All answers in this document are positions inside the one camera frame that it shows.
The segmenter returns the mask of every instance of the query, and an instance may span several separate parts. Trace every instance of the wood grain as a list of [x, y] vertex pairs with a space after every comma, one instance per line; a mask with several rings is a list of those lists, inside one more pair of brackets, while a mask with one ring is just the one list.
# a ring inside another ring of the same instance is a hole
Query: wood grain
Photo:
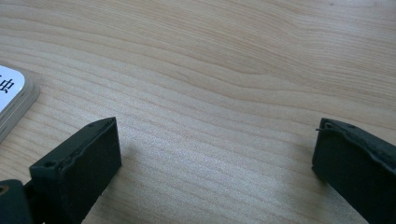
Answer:
[[365, 223], [311, 171], [321, 118], [396, 144], [396, 2], [1, 0], [0, 61], [41, 94], [0, 179], [117, 117], [84, 223]]

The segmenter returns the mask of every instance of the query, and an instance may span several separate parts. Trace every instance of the black object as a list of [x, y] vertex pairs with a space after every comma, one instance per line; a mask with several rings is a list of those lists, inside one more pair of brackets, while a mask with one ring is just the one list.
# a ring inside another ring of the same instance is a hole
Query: black object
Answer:
[[369, 223], [396, 223], [396, 147], [353, 125], [322, 119], [312, 169]]
[[0, 223], [81, 223], [120, 166], [116, 119], [93, 122], [33, 164], [24, 187], [0, 182]]

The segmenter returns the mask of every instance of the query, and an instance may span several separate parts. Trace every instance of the wooden table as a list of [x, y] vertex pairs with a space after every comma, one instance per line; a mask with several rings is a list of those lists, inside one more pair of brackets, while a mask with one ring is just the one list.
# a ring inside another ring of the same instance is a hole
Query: wooden table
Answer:
[[84, 223], [364, 223], [311, 171], [322, 117], [396, 144], [396, 2], [5, 0], [0, 61], [41, 94], [0, 179], [117, 117]]

